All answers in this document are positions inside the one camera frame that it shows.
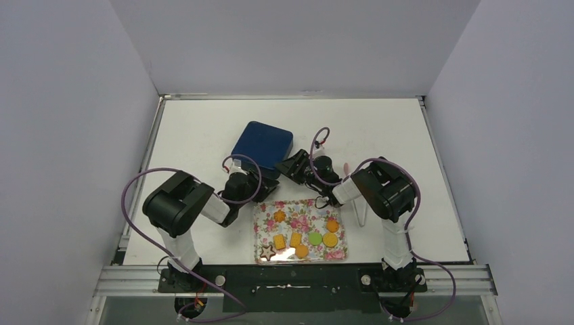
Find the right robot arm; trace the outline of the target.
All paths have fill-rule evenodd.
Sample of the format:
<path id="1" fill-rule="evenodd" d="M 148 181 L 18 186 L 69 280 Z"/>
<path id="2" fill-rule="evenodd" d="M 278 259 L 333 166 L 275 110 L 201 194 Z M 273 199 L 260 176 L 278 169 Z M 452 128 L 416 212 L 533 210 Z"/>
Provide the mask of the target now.
<path id="1" fill-rule="evenodd" d="M 305 150 L 275 164 L 275 169 L 289 180 L 317 192 L 333 207 L 358 198 L 365 200 L 382 220 L 383 256 L 386 267 L 384 283 L 399 290 L 410 281 L 407 266 L 414 262 L 407 239 L 405 213 L 418 210 L 419 189 L 416 182 L 399 165 L 383 158 L 363 161 L 350 175 L 340 177 L 328 156 L 317 158 Z"/>

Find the dark blue box lid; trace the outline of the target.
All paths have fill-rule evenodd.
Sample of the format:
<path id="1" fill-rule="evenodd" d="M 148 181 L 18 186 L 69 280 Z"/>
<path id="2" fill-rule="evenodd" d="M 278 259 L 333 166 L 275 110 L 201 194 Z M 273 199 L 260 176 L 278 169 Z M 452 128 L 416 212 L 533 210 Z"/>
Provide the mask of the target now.
<path id="1" fill-rule="evenodd" d="M 231 155 L 241 154 L 249 158 L 277 160 L 288 158 L 293 147 L 291 131 L 250 121 L 238 138 Z"/>

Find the dark blue square box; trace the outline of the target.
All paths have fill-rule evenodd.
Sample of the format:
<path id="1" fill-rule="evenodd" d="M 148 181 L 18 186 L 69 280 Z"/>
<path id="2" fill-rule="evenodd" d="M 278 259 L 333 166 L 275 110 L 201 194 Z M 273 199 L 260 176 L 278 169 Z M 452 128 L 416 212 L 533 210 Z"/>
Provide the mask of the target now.
<path id="1" fill-rule="evenodd" d="M 278 162 L 277 160 L 267 160 L 266 158 L 263 160 L 256 158 L 252 158 L 252 160 L 239 158 L 239 160 L 244 169 L 252 171 L 255 174 L 257 174 L 257 168 L 255 167 L 255 163 L 257 163 L 260 172 L 265 178 L 277 180 L 281 176 L 281 173 L 274 167 L 274 164 Z"/>

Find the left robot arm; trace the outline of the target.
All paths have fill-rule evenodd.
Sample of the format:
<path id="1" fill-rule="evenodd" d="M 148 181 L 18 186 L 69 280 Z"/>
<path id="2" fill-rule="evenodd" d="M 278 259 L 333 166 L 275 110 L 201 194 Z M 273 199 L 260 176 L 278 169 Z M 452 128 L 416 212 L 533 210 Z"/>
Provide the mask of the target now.
<path id="1" fill-rule="evenodd" d="M 226 228 L 238 218 L 243 206 L 263 202 L 278 186 L 278 180 L 253 171 L 233 172 L 218 194 L 207 183 L 176 170 L 156 188 L 144 201 L 142 212 L 173 255 L 168 264 L 177 270 L 176 283 L 186 291 L 202 284 L 202 272 L 197 268 L 202 260 L 192 238 L 192 226 L 199 216 Z"/>

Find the pink cat paw tongs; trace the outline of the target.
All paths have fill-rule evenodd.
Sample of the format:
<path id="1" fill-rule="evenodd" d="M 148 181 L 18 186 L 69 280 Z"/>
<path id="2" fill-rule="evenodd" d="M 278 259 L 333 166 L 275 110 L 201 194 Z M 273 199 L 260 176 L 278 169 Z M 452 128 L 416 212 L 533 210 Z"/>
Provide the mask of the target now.
<path id="1" fill-rule="evenodd" d="M 349 166 L 349 163 L 345 162 L 343 165 L 343 171 L 344 174 L 346 176 L 350 176 L 351 174 L 351 168 Z M 355 212 L 355 216 L 357 217 L 357 222 L 359 224 L 359 227 L 364 227 L 366 224 L 366 217 L 368 214 L 368 207 L 366 205 L 360 205 L 359 204 L 359 200 L 355 199 L 352 202 L 352 206 L 353 206 L 353 210 Z"/>

